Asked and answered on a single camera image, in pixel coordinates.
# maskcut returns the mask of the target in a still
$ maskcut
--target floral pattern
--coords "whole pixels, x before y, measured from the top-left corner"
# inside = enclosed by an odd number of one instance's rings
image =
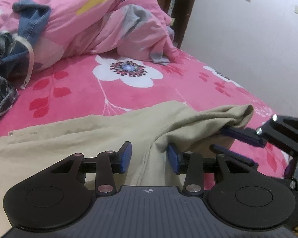
[[[120,57],[118,60],[95,58],[100,65],[93,69],[94,76],[101,81],[115,81],[120,79],[123,83],[133,87],[152,87],[152,79],[162,79],[158,70],[144,65],[141,61]]]
[[[0,120],[0,136],[11,130],[90,114],[123,114],[169,100],[196,111],[251,103],[251,128],[257,128],[273,114],[265,103],[214,69],[185,53],[177,59],[182,62],[168,66],[110,54],[60,60],[34,75],[29,88],[20,91],[17,103]],[[287,155],[269,144],[262,149],[235,142],[232,149],[258,162],[259,171],[266,175],[282,177],[288,163]]]
[[[218,71],[216,71],[215,69],[213,69],[209,66],[203,66],[203,68],[211,71],[215,76],[219,77],[221,80],[224,80],[225,82],[230,82],[230,83],[233,83],[237,87],[242,87],[241,85],[237,84],[236,82],[232,81],[228,77],[222,75],[221,73],[219,73]]]

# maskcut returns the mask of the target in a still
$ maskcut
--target ribbed plastic surface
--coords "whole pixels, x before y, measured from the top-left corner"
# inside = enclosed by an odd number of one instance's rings
[[[50,233],[12,229],[4,238],[295,238],[280,227],[247,232],[220,222],[199,198],[181,195],[176,187],[124,186],[99,198],[77,223]]]

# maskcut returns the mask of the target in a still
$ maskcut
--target khaki fabric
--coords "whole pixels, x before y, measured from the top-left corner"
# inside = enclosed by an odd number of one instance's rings
[[[181,151],[214,156],[210,144],[231,146],[233,139],[218,130],[225,124],[244,128],[253,107],[222,106],[196,112],[180,102],[165,102],[117,116],[90,115],[13,131],[0,137],[0,236],[10,228],[2,199],[13,185],[73,153],[95,157],[106,150],[118,150],[125,141],[133,146],[126,174],[116,175],[117,186],[181,186],[184,177],[173,174],[166,147],[174,142]],[[92,188],[95,174],[88,174]]]

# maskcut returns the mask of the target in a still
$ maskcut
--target blanket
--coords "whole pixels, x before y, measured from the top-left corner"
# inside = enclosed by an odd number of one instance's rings
[[[129,169],[115,175],[116,185],[181,186],[184,175],[176,176],[166,160],[168,143],[181,151],[214,157],[211,144],[229,148],[233,139],[217,135],[225,124],[244,128],[253,107],[221,106],[196,112],[183,103],[171,101],[112,117],[90,115],[47,125],[28,127],[0,137],[0,235],[10,225],[2,208],[9,188],[48,166],[74,154],[95,157],[107,150],[118,150],[125,141],[133,147]],[[212,177],[205,178],[207,189]],[[95,174],[86,176],[93,189]]]
[[[19,16],[0,0],[0,31],[17,33]],[[121,56],[168,63],[178,52],[167,27],[171,19],[156,0],[32,0],[51,8],[49,22],[34,47],[34,69],[41,71],[61,58],[117,49]],[[24,75],[23,63],[14,75]]]

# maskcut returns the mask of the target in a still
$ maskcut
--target silver bolt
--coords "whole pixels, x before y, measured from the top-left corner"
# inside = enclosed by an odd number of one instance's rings
[[[256,130],[256,133],[257,133],[258,135],[261,135],[261,134],[263,133],[263,130],[262,130],[261,128],[258,128],[258,129]]]
[[[294,188],[296,188],[296,183],[295,183],[295,181],[292,181],[290,183],[290,189],[294,189]]]
[[[273,121],[277,121],[277,119],[278,119],[277,115],[274,114],[274,115],[272,116],[272,119],[273,119]]]
[[[189,192],[199,192],[202,188],[196,184],[190,184],[186,187],[186,190]]]
[[[111,192],[111,191],[113,191],[113,189],[114,188],[111,185],[107,185],[107,184],[104,184],[104,185],[101,185],[98,187],[98,191],[102,192],[102,193]]]

